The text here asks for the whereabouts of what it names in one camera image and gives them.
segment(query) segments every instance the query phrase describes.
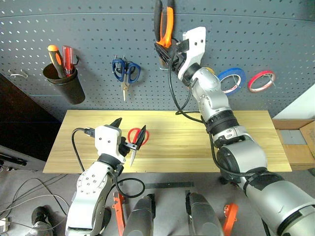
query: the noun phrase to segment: black cup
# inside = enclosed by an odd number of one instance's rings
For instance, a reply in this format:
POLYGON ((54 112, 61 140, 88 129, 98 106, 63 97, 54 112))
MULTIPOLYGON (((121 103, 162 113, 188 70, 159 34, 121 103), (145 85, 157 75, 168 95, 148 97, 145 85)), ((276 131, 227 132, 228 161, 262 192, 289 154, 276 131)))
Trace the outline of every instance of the black cup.
POLYGON ((85 95, 78 78, 77 69, 71 76, 60 79, 54 65, 49 64, 44 68, 43 74, 69 103, 75 105, 84 101, 85 95))

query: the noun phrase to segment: scissors handle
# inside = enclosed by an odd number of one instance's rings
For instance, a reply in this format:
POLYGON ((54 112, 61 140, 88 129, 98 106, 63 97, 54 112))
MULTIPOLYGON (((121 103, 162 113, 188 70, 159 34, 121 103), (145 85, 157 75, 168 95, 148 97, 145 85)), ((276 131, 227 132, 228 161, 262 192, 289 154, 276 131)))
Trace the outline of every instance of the scissors handle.
MULTIPOLYGON (((138 135, 139 135, 141 129, 140 128, 133 128, 133 129, 129 130, 128 135, 127 135, 129 143, 131 143, 131 133, 133 131, 136 131, 136 133, 135 133, 135 135, 133 137, 133 140, 132 140, 132 143, 135 144, 137 142, 138 135)), ((149 136, 150 136, 150 133, 146 130, 146 132, 145 132, 145 140, 143 141, 142 145, 144 145, 148 141, 149 136)))
POLYGON ((126 73, 126 65, 123 59, 121 58, 116 58, 112 61, 112 71, 120 82, 124 81, 124 75, 126 73))
POLYGON ((128 62, 128 68, 127 68, 127 77, 128 77, 128 83, 132 84, 134 82, 136 82, 139 79, 140 76, 140 71, 141 71, 141 67, 133 62, 128 62), (135 75, 134 79, 131 78, 131 75, 136 72, 137 74, 135 75))

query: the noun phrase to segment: orange pliers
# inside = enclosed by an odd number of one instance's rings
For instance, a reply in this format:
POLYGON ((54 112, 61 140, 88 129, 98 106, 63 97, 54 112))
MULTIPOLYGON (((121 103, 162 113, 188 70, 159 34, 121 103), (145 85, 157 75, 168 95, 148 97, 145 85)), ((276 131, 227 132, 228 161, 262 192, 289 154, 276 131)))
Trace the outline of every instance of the orange pliers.
POLYGON ((157 0, 154 11, 154 33, 156 35, 157 44, 169 48, 172 44, 172 32, 174 26, 174 0, 168 0, 167 2, 167 25, 164 36, 162 8, 162 1, 157 0))

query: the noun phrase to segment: pegboard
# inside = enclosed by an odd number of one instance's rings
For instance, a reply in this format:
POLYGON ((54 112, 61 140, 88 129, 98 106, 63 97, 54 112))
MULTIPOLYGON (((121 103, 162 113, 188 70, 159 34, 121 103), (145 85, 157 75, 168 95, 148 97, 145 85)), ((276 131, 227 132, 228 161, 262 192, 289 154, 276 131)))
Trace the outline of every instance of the pegboard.
MULTIPOLYGON (((167 72, 159 69, 154 49, 155 1, 77 0, 67 6, 61 0, 2 0, 0 4, 1 73, 56 118, 61 120, 67 109, 175 110, 167 72), (78 76, 86 94, 82 104, 67 104, 42 75, 50 63, 49 44, 70 45, 79 56, 78 76), (125 55, 141 66, 126 102, 111 71, 114 55, 125 55), (8 69, 23 69, 29 77, 10 78, 8 69)), ((262 70, 275 72, 275 86, 266 91, 251 93, 244 86, 229 96, 232 109, 268 110, 274 116, 314 84, 314 1, 175 0, 175 4, 175 38, 198 26, 207 28, 202 65, 216 74, 240 67, 247 82, 262 70)), ((223 86, 232 83, 227 80, 223 86)), ((183 103, 188 91, 175 74, 173 85, 183 103)), ((193 98, 187 109, 197 109, 193 98)))

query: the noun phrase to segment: orange clamp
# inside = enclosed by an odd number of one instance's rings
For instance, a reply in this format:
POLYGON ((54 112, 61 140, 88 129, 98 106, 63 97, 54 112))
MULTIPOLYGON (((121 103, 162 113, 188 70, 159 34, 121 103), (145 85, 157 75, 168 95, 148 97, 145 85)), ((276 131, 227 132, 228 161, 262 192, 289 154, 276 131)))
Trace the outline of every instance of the orange clamp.
POLYGON ((119 192, 114 192, 114 204, 112 208, 115 209, 119 236, 123 236, 124 229, 125 229, 125 218, 124 218, 124 211, 123 211, 124 200, 125 198, 119 192))
POLYGON ((231 236, 232 228, 234 222, 237 221, 236 214, 238 211, 238 205, 231 203, 229 205, 225 205, 224 207, 224 215, 226 217, 224 225, 223 225, 223 232, 224 236, 231 236))

